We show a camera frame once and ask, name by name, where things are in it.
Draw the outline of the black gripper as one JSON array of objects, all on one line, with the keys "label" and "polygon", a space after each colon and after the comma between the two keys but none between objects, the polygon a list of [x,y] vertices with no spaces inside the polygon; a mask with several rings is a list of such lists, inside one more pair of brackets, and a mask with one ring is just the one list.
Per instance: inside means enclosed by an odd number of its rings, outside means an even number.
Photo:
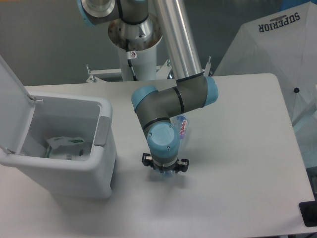
[{"label": "black gripper", "polygon": [[163,164],[163,163],[156,163],[155,160],[152,160],[151,154],[143,153],[142,155],[142,163],[146,167],[151,167],[153,170],[158,170],[160,173],[165,173],[169,171],[175,171],[177,174],[178,172],[187,172],[189,168],[189,160],[188,159],[175,159],[171,163]]}]

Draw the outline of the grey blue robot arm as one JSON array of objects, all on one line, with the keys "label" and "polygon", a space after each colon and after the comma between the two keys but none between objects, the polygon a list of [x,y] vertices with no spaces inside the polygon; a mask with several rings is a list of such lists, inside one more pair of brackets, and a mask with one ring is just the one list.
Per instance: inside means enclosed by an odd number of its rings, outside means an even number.
[{"label": "grey blue robot arm", "polygon": [[184,2],[156,0],[156,15],[146,0],[80,0],[77,5],[87,24],[109,23],[109,38],[123,50],[130,80],[139,80],[146,69],[136,64],[139,53],[165,40],[176,85],[162,91],[141,87],[131,101],[150,150],[143,165],[161,173],[186,172],[189,160],[178,157],[180,135],[170,119],[214,103],[218,89],[201,67]]}]

